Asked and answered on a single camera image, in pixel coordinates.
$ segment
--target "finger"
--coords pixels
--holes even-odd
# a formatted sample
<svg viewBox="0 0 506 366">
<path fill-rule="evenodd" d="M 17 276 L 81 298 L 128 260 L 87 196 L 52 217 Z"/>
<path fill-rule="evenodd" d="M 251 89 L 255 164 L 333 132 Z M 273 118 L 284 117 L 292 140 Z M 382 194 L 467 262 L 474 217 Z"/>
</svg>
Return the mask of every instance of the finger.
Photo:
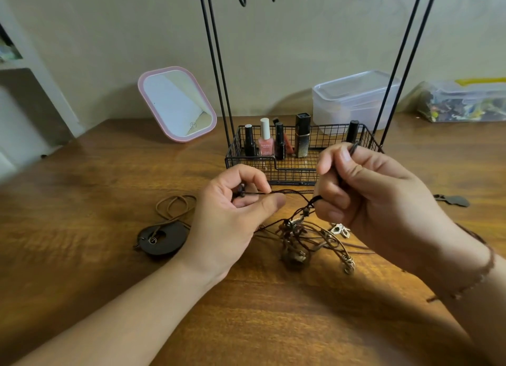
<svg viewBox="0 0 506 366">
<path fill-rule="evenodd" d="M 256 186 L 254 183 L 246 184 L 244 187 L 244 190 L 247 193 L 257 193 L 258 190 L 256 189 Z M 238 197 L 232 203 L 236 208 L 243 208 L 245 206 L 248 206 L 256 201 L 258 201 L 259 196 L 256 194 L 246 194 L 244 197 Z"/>
<path fill-rule="evenodd" d="M 384 197 L 395 189 L 397 178 L 369 170 L 355 162 L 348 151 L 348 147 L 342 145 L 334 157 L 335 168 L 343 180 L 362 196 L 373 199 Z"/>
<path fill-rule="evenodd" d="M 320 153 L 316 172 L 320 175 L 325 174 L 335 165 L 335 158 L 341 147 L 345 146 L 350 149 L 352 144 L 343 142 L 332 145 Z M 353 153 L 353 161 L 365 168 L 394 178 L 409 178 L 413 174 L 398 163 L 393 158 L 379 152 L 374 152 L 362 146 L 357 146 Z"/>
<path fill-rule="evenodd" d="M 322 196 L 323 199 L 339 209 L 347 209 L 351 202 L 348 193 L 339 187 L 338 173 L 335 169 L 330 169 L 320 176 L 315 185 L 314 195 Z"/>
<path fill-rule="evenodd" d="M 341 223 L 345 217 L 344 213 L 324 199 L 315 202 L 316 216 L 327 222 Z"/>
<path fill-rule="evenodd" d="M 240 209 L 240 211 L 245 216 L 244 223 L 247 223 L 250 228 L 256 228 L 281 209 L 285 203 L 286 196 L 275 193 L 263 197 L 259 201 Z"/>
<path fill-rule="evenodd" d="M 212 181 L 223 189 L 233 189 L 241 183 L 253 183 L 263 193 L 271 192 L 271 186 L 267 182 L 265 174 L 257 168 L 243 164 L 232 166 Z"/>
</svg>

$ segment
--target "clear plastic box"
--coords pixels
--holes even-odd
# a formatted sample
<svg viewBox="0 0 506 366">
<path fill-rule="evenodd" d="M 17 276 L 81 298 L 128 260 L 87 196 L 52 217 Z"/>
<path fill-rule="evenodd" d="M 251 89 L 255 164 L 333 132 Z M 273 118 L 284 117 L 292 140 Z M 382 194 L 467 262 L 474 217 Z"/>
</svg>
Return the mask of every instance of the clear plastic box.
<svg viewBox="0 0 506 366">
<path fill-rule="evenodd" d="M 358 120 L 372 131 L 389 80 L 388 73 L 370 70 L 316 85 L 313 87 L 314 123 L 349 124 L 351 120 Z M 384 129 L 387 124 L 399 84 L 400 80 L 395 78 L 379 120 L 378 130 Z"/>
<path fill-rule="evenodd" d="M 418 109 L 432 122 L 506 120 L 506 77 L 424 83 Z"/>
</svg>

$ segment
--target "hand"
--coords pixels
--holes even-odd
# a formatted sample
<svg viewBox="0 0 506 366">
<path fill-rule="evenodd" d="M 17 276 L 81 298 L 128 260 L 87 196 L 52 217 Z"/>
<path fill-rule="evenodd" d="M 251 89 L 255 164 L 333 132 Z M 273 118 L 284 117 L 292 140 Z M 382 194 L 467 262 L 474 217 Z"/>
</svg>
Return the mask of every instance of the hand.
<svg viewBox="0 0 506 366">
<path fill-rule="evenodd" d="M 232 201 L 233 190 L 241 183 L 246 191 L 270 193 L 265 174 L 246 165 L 222 172 L 200 192 L 192 228 L 177 254 L 189 266 L 218 283 L 246 250 L 258 225 L 281 209 L 283 194 L 246 196 Z"/>
<path fill-rule="evenodd" d="M 402 269 L 418 274 L 450 248 L 463 232 L 437 205 L 425 184 L 385 154 L 351 144 L 320 154 L 316 215 L 343 223 L 367 246 Z M 338 186 L 337 172 L 345 181 Z"/>
</svg>

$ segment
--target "white bottle cap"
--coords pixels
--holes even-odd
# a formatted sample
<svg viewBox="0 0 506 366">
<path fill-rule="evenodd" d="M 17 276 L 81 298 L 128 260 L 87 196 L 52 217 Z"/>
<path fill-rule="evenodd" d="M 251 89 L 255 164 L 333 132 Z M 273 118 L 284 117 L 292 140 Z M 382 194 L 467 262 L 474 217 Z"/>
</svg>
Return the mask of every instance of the white bottle cap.
<svg viewBox="0 0 506 366">
<path fill-rule="evenodd" d="M 262 118 L 260 119 L 260 135 L 262 136 L 262 139 L 268 140 L 271 138 L 271 129 L 269 127 L 269 119 L 268 118 Z"/>
</svg>

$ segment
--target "person's left hand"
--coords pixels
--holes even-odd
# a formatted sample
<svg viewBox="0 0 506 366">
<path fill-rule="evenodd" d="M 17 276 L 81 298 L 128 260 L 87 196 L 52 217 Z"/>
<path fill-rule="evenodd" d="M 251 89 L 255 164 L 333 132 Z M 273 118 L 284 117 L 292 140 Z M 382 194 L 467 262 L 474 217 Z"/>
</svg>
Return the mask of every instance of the person's left hand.
<svg viewBox="0 0 506 366">
<path fill-rule="evenodd" d="M 265 174 L 251 166 L 235 165 L 222 172 L 200 192 L 190 234 L 177 254 L 193 269 L 210 276 L 211 282 L 225 278 L 258 225 L 286 202 L 279 193 L 232 201 L 232 193 L 241 183 L 249 192 L 271 192 Z"/>
</svg>

